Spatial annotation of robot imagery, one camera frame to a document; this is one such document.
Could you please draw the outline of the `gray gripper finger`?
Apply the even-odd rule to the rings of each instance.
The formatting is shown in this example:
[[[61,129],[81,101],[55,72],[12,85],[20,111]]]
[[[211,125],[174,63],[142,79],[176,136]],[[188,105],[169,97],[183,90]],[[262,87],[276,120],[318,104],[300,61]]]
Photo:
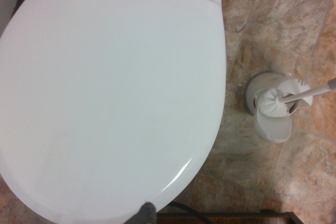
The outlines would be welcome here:
[[[129,223],[156,223],[156,207],[151,202],[144,203],[139,211],[129,219]]]

